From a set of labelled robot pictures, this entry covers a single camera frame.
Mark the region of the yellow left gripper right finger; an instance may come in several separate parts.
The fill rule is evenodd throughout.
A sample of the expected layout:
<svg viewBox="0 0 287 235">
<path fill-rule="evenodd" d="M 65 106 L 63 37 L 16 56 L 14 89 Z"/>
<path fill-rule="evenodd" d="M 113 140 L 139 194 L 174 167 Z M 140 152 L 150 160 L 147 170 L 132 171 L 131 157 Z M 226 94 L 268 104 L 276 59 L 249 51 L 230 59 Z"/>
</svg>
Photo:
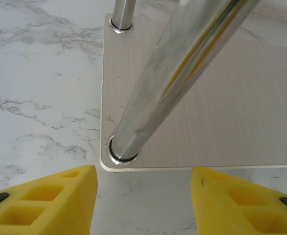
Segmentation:
<svg viewBox="0 0 287 235">
<path fill-rule="evenodd" d="M 198 235 L 287 235 L 287 194 L 195 167 L 191 198 Z"/>
</svg>

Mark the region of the two-tier wooden shelf chrome legs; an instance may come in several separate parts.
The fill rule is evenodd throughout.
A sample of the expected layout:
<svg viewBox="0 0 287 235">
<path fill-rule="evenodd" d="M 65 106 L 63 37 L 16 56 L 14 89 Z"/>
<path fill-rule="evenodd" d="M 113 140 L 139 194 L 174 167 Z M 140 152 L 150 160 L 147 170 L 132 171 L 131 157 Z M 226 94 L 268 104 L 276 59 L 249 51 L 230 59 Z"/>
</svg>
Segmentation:
<svg viewBox="0 0 287 235">
<path fill-rule="evenodd" d="M 168 17 L 105 16 L 100 164 L 107 171 L 287 167 L 287 0 L 260 0 L 154 135 L 128 163 L 108 143 Z"/>
</svg>

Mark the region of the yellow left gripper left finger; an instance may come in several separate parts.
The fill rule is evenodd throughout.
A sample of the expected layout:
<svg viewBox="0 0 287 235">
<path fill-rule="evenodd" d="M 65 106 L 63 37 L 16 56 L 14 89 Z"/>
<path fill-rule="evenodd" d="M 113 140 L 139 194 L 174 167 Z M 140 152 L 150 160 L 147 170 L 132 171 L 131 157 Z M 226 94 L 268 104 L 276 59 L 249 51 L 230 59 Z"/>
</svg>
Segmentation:
<svg viewBox="0 0 287 235">
<path fill-rule="evenodd" d="M 90 235 L 97 194 L 93 165 L 0 191 L 0 235 Z"/>
</svg>

